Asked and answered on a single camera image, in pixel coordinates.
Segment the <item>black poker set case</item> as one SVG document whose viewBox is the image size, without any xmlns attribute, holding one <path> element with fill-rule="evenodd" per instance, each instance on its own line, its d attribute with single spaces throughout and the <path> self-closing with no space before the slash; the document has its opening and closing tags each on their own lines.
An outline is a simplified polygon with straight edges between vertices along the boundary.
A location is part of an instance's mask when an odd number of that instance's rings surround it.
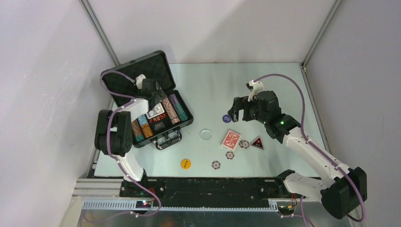
<svg viewBox="0 0 401 227">
<path fill-rule="evenodd" d="M 193 115 L 176 90 L 166 53 L 158 50 L 101 74 L 101 85 L 111 91 L 117 106 L 134 98 L 146 100 L 149 112 L 132 116 L 133 145 L 151 142 L 159 150 L 181 141 L 181 129 L 193 122 Z"/>
</svg>

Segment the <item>red playing card deck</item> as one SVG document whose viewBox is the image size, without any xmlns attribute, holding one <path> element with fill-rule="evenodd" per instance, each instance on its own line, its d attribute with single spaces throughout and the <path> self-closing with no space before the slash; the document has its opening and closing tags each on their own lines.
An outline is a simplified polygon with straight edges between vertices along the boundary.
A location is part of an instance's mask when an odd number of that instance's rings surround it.
<svg viewBox="0 0 401 227">
<path fill-rule="evenodd" d="M 239 140 L 241 138 L 241 134 L 229 130 L 225 136 L 225 138 L 223 139 L 221 146 L 230 150 L 230 151 L 234 151 Z"/>
</svg>

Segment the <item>black triangular all-in marker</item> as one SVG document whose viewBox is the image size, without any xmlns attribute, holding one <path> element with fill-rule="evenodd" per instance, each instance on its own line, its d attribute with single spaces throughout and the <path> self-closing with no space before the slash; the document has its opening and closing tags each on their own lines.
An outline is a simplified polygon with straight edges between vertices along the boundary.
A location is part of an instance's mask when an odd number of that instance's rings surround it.
<svg viewBox="0 0 401 227">
<path fill-rule="evenodd" d="M 252 147 L 255 147 L 255 148 L 264 150 L 264 145 L 263 145 L 261 136 L 257 136 L 257 137 L 250 143 L 250 145 L 251 145 Z"/>
</svg>

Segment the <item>blue playing card deck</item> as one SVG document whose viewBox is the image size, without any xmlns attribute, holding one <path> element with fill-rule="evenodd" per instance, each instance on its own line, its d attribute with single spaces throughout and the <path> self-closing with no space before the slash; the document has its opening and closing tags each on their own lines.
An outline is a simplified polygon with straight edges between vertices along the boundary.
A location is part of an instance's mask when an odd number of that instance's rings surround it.
<svg viewBox="0 0 401 227">
<path fill-rule="evenodd" d="M 150 110 L 149 112 L 146 113 L 146 117 L 148 119 L 152 119 L 152 118 L 157 117 L 157 116 L 159 116 L 159 115 L 161 115 L 163 113 L 165 113 L 163 105 L 162 105 L 162 103 L 158 103 L 157 105 L 155 105 L 153 107 L 152 110 Z"/>
</svg>

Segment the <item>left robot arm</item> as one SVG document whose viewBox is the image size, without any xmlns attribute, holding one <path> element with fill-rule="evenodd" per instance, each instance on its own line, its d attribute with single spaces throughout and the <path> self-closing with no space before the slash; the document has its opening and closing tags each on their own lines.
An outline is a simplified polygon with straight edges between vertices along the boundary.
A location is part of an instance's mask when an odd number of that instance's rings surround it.
<svg viewBox="0 0 401 227">
<path fill-rule="evenodd" d="M 139 82 L 138 97 L 131 97 L 114 111 L 103 109 L 98 113 L 95 148 L 114 159 L 127 180 L 138 182 L 145 172 L 136 158 L 128 154 L 134 142 L 131 122 L 148 113 L 164 97 L 155 79 L 143 79 Z"/>
</svg>

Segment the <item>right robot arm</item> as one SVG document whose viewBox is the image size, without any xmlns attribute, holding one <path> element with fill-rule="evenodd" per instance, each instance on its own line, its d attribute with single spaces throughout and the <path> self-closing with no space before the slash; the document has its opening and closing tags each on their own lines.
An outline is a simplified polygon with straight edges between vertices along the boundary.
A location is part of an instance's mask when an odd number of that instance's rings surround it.
<svg viewBox="0 0 401 227">
<path fill-rule="evenodd" d="M 337 219 L 349 216 L 357 207 L 366 217 L 367 175 L 360 168 L 351 168 L 314 143 L 303 126 L 291 115 L 281 111 L 273 91 L 262 91 L 250 97 L 235 97 L 228 115 L 237 122 L 239 111 L 243 121 L 258 121 L 267 134 L 296 152 L 320 177 L 319 180 L 286 170 L 277 180 L 288 193 L 303 195 L 319 201 Z"/>
</svg>

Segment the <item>blue small blind button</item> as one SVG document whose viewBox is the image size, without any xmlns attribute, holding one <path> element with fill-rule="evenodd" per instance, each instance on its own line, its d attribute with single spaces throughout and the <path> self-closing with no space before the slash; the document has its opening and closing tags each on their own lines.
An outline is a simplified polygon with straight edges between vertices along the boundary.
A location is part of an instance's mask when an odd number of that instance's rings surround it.
<svg viewBox="0 0 401 227">
<path fill-rule="evenodd" d="M 230 115 L 225 114 L 225 115 L 223 115 L 223 117 L 222 117 L 222 121 L 225 122 L 225 123 L 230 123 L 230 122 L 232 122 L 232 118 L 231 118 Z"/>
</svg>

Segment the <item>pink brown chip stack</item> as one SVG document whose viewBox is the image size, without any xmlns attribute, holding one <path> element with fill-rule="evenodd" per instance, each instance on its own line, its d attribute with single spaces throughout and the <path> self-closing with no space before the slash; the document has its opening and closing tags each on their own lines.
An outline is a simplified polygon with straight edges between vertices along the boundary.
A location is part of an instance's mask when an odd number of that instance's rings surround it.
<svg viewBox="0 0 401 227">
<path fill-rule="evenodd" d="M 178 117 L 175 109 L 173 108 L 170 100 L 167 97 L 162 100 L 162 105 L 164 106 L 165 110 L 167 111 L 167 114 L 168 114 L 172 124 L 177 124 L 181 121 L 180 118 Z"/>
</svg>

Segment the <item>purple chip stack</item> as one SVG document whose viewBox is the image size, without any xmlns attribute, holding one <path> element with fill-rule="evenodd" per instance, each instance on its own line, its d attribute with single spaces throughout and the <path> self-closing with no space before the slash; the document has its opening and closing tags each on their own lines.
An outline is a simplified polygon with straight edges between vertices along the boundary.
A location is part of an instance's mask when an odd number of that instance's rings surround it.
<svg viewBox="0 0 401 227">
<path fill-rule="evenodd" d="M 173 106 L 178 106 L 179 105 L 179 100 L 178 100 L 176 94 L 171 94 L 169 96 L 169 99 L 170 99 L 171 103 L 173 104 Z"/>
</svg>

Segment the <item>poker chip near triangle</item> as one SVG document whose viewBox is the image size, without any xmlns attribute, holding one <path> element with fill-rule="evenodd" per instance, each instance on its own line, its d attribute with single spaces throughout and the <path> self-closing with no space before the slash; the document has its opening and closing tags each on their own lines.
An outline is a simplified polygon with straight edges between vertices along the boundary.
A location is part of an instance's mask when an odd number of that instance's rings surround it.
<svg viewBox="0 0 401 227">
<path fill-rule="evenodd" d="M 239 141 L 239 146 L 240 146 L 240 148 L 247 149 L 247 148 L 249 148 L 250 143 L 247 140 L 241 140 L 241 141 Z"/>
</svg>

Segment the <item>orange blue chip stack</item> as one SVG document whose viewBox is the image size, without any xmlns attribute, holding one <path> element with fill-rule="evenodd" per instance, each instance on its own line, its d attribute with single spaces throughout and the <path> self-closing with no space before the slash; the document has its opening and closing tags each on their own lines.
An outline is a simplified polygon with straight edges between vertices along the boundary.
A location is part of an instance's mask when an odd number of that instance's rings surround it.
<svg viewBox="0 0 401 227">
<path fill-rule="evenodd" d="M 147 121 L 146 116 L 144 114 L 140 115 L 137 118 L 137 121 L 138 121 L 138 123 L 139 123 L 139 125 L 141 127 L 141 130 L 142 130 L 142 132 L 144 134 L 144 137 L 146 139 L 152 137 L 153 136 L 153 131 L 152 131 L 152 129 L 151 129 L 151 127 L 150 127 L 150 125 L 149 125 L 149 123 Z"/>
</svg>

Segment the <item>brown teal chip stack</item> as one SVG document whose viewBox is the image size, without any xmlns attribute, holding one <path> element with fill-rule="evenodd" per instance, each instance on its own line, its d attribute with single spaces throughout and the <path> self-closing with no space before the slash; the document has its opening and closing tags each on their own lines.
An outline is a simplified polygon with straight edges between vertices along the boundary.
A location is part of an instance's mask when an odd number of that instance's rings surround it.
<svg viewBox="0 0 401 227">
<path fill-rule="evenodd" d="M 131 126 L 132 126 L 135 141 L 137 143 L 142 142 L 145 139 L 145 137 L 143 135 L 143 132 L 141 130 L 141 127 L 140 127 L 138 121 L 137 120 L 132 121 Z"/>
</svg>

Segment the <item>poker chip middle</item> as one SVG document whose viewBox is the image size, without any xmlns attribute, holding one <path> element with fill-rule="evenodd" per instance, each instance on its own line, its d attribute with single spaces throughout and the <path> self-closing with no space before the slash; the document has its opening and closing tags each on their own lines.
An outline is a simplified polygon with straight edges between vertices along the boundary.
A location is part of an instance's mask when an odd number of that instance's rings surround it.
<svg viewBox="0 0 401 227">
<path fill-rule="evenodd" d="M 226 156 L 226 158 L 229 159 L 229 160 L 232 160 L 232 159 L 235 157 L 233 151 L 227 151 L 226 154 L 225 154 L 225 156 Z"/>
</svg>

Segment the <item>yellow round button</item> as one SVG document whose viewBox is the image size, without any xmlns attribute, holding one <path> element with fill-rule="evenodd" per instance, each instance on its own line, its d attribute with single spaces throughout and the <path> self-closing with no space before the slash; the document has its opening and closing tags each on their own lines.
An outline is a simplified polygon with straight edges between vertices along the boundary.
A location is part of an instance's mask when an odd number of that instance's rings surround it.
<svg viewBox="0 0 401 227">
<path fill-rule="evenodd" d="M 180 162 L 180 166 L 182 169 L 189 169 L 192 166 L 191 160 L 185 158 Z"/>
</svg>

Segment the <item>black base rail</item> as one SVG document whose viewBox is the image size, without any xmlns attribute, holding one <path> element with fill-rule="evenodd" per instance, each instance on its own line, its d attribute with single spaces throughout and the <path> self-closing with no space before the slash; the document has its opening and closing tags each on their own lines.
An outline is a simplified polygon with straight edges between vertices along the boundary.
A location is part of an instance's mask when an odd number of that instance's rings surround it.
<svg viewBox="0 0 401 227">
<path fill-rule="evenodd" d="M 163 208 L 271 208 L 274 199 L 288 199 L 297 205 L 299 195 L 292 195 L 276 178 L 180 178 L 145 177 L 139 185 L 123 180 L 119 196 L 149 199 Z"/>
</svg>

